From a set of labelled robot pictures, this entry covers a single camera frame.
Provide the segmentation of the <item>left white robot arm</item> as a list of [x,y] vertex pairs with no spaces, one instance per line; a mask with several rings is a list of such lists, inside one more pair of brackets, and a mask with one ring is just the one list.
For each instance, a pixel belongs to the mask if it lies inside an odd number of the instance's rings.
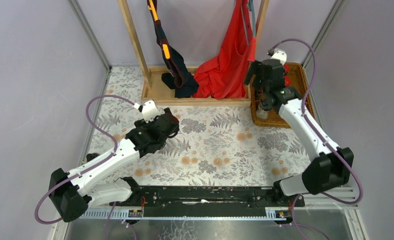
[[127,183],[99,182],[119,167],[162,149],[166,140],[175,137],[180,130],[180,122],[169,108],[149,122],[142,119],[134,125],[117,148],[77,168],[69,171],[59,168],[51,173],[48,197],[62,221],[78,219],[89,207],[127,200],[132,195]]

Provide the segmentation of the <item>red lid sauce jar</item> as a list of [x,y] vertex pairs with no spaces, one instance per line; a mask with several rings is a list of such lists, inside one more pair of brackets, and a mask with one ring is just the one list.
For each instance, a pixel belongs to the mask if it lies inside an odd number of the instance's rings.
[[284,74],[287,75],[290,70],[289,66],[287,64],[284,64],[283,68],[284,68]]

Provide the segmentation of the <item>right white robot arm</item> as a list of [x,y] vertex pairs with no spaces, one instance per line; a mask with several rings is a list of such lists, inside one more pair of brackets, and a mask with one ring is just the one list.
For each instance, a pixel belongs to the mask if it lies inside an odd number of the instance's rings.
[[322,130],[300,93],[293,86],[286,85],[286,69],[280,60],[252,62],[244,84],[262,93],[262,109],[274,110],[285,120],[310,160],[303,173],[273,184],[278,199],[303,193],[317,195],[348,183],[354,160],[352,150],[341,148]]

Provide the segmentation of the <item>small dark bottle front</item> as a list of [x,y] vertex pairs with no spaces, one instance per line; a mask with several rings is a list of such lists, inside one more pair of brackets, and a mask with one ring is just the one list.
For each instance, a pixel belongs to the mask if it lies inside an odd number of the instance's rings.
[[99,156],[98,153],[88,153],[88,154],[85,156],[85,161],[88,163],[88,162],[94,160],[94,159],[95,159],[96,157],[98,157],[98,156]]

